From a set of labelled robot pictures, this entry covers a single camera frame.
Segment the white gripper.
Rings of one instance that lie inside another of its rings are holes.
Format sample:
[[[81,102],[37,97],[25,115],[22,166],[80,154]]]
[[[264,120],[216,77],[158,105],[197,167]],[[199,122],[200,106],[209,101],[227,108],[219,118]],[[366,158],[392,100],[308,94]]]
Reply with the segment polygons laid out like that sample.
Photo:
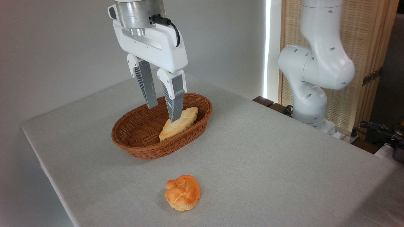
[[[144,36],[132,35],[117,20],[113,20],[113,27],[121,48],[129,53],[127,63],[130,74],[137,80],[148,108],[158,105],[150,68],[152,63],[160,67],[157,76],[163,84],[170,122],[178,120],[187,92],[182,69],[188,64],[188,59],[183,41],[176,47],[175,30],[160,24],[146,28]]]

